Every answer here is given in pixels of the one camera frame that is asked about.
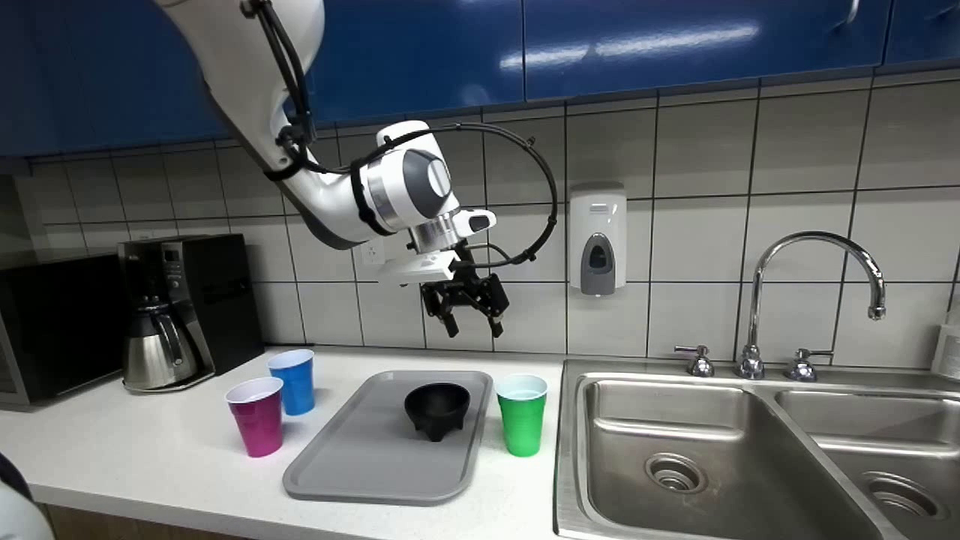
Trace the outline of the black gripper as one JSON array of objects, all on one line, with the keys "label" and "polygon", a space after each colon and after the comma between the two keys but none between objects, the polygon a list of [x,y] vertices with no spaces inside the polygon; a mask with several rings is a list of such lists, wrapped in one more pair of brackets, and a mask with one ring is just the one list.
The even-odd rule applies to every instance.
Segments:
[{"label": "black gripper", "polygon": [[501,314],[506,311],[509,301],[496,273],[480,275],[475,268],[465,268],[455,269],[451,282],[426,282],[420,287],[420,297],[426,302],[426,311],[443,324],[451,339],[458,336],[458,324],[454,314],[455,306],[482,311],[492,336],[503,334]]}]

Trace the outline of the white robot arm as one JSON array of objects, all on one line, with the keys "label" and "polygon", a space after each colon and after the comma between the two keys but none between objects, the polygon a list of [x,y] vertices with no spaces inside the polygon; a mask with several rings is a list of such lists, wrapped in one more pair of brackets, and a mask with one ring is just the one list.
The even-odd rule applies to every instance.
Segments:
[{"label": "white robot arm", "polygon": [[217,112],[329,249],[354,249],[405,232],[409,256],[380,273],[416,286],[451,336],[455,306],[485,314],[501,336],[509,306],[496,273],[480,275],[467,241],[496,225],[492,210],[465,210],[451,165],[424,119],[376,131],[376,146],[323,167],[311,145],[306,69],[323,35],[323,0],[152,0],[191,49]]}]

